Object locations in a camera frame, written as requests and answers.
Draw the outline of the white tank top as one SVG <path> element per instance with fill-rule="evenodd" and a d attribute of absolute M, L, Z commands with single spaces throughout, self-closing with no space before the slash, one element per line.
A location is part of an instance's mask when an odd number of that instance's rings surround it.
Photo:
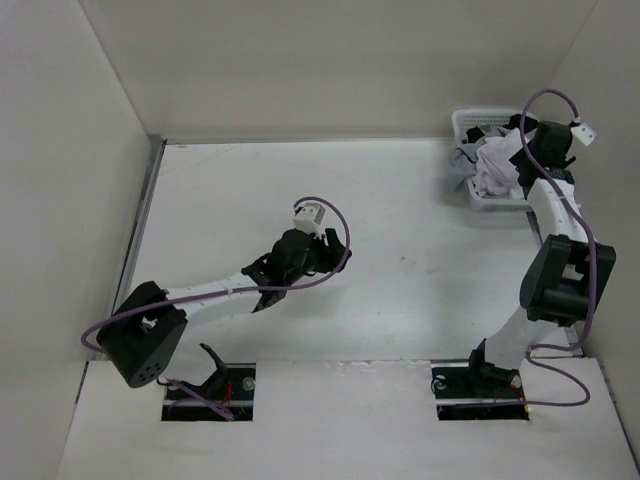
<path fill-rule="evenodd" d="M 477 173 L 472 178 L 475 192 L 482 198 L 523 200 L 518 172 L 511 158 L 522 149 L 520 131 L 488 137 L 477 150 Z"/>

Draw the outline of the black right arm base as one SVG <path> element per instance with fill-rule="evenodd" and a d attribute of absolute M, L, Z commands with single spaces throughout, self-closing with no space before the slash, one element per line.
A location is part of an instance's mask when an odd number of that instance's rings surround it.
<path fill-rule="evenodd" d="M 519 373 L 513 380 L 472 380 L 466 362 L 431 365 L 431 391 L 440 421 L 528 421 Z"/>

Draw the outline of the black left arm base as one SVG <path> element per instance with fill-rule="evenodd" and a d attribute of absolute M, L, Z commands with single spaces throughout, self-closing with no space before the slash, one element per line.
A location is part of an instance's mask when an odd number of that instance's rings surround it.
<path fill-rule="evenodd" d="M 190 390 L 208 402 L 218 404 L 231 415 L 228 419 L 212 410 L 199 398 L 176 388 L 165 380 L 156 383 L 165 388 L 161 420 L 168 422 L 250 422 L 253 420 L 257 366 L 255 363 L 226 363 L 204 343 L 200 347 L 215 365 L 214 371 L 201 385 L 183 381 Z"/>

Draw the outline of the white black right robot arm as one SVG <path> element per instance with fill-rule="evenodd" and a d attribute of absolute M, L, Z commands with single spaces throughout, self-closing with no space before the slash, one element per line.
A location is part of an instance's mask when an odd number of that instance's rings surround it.
<path fill-rule="evenodd" d="M 569 170 L 574 139 L 592 136 L 578 122 L 542 122 L 511 159 L 542 244 L 522 280 L 517 310 L 470 354 L 463 380 L 475 395 L 513 387 L 521 364 L 548 348 L 552 331 L 577 322 L 591 327 L 616 262 L 614 248 L 598 243 L 583 219 Z"/>

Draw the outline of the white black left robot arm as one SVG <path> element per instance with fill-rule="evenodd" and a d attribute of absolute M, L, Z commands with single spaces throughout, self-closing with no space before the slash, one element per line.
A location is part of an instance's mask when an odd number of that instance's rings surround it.
<path fill-rule="evenodd" d="M 174 291 L 154 281 L 139 285 L 113 322 L 101 326 L 97 343 L 131 388 L 164 377 L 185 380 L 200 397 L 214 398 L 223 390 L 224 373 L 207 363 L 193 371 L 181 366 L 176 351 L 184 333 L 266 310 L 289 291 L 303 289 L 303 279 L 315 274 L 328 279 L 341 272 L 351 255 L 333 228 L 320 235 L 290 229 L 270 252 L 224 280 Z"/>

